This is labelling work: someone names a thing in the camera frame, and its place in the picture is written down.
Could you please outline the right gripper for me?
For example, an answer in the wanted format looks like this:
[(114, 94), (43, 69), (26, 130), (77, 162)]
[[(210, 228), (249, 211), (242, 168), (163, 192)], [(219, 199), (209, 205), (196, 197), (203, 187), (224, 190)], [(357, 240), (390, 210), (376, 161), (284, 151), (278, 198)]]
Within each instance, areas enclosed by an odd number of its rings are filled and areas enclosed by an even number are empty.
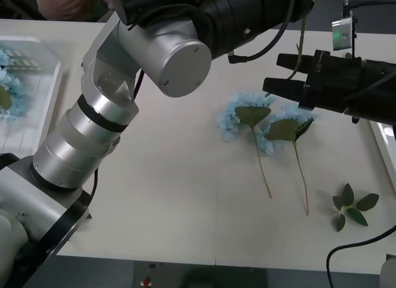
[(343, 113), (345, 98), (357, 92), (362, 73), (362, 59), (351, 56), (332, 56), (328, 51), (316, 50), (313, 56), (280, 53), (277, 66), (307, 74), (306, 82), (265, 78), (263, 91), (294, 102), (306, 110), (323, 108)]

